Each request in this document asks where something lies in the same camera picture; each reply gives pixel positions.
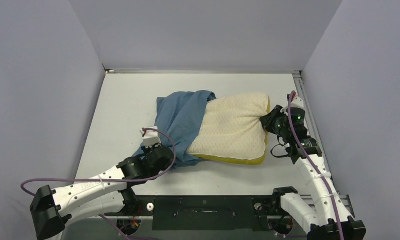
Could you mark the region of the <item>yellow white pillow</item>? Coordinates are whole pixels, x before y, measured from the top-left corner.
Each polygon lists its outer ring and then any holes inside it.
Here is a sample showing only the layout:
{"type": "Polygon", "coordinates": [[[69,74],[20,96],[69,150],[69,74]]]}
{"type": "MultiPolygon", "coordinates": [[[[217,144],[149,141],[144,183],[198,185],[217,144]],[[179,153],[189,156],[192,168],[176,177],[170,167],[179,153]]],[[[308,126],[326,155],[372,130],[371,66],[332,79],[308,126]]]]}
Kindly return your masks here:
{"type": "Polygon", "coordinates": [[[257,166],[266,156],[268,133],[260,121],[270,113],[266,93],[250,92],[209,101],[198,136],[186,153],[205,160],[257,166]]]}

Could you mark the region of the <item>blue pillowcase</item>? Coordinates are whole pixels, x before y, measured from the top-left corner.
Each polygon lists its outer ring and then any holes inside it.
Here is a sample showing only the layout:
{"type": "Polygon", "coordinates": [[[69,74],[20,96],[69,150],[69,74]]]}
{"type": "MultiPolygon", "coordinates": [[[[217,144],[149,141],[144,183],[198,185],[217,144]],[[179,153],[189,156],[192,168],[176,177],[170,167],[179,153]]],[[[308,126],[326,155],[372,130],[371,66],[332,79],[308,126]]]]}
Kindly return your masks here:
{"type": "Polygon", "coordinates": [[[199,157],[187,150],[199,135],[208,102],[215,99],[215,93],[208,90],[178,91],[156,99],[154,126],[166,133],[176,146],[173,169],[192,167],[200,162],[199,157]]]}

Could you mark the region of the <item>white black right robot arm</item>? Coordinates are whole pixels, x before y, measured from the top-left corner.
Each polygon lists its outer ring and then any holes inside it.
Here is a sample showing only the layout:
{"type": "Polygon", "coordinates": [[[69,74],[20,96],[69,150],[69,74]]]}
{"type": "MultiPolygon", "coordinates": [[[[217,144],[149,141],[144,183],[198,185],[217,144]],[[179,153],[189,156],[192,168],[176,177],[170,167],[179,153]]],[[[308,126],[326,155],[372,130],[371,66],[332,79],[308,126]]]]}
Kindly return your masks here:
{"type": "Polygon", "coordinates": [[[277,214],[287,213],[292,217],[309,240],[362,240],[366,227],[343,204],[326,168],[323,152],[308,134],[305,116],[302,107],[277,105],[260,118],[267,132],[282,139],[313,200],[309,206],[293,187],[281,187],[274,189],[270,207],[277,214]]]}

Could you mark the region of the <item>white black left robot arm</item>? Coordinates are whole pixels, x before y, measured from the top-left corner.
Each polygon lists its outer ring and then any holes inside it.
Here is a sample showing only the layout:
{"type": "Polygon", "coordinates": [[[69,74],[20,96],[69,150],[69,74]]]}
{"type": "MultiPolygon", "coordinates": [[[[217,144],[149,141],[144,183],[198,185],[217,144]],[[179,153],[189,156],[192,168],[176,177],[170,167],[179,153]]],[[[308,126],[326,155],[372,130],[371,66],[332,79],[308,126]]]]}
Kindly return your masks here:
{"type": "Polygon", "coordinates": [[[101,174],[74,184],[37,190],[30,212],[38,240],[63,232],[71,222],[107,213],[131,215],[139,208],[133,186],[165,173],[176,160],[174,151],[159,143],[128,157],[101,174]]]}

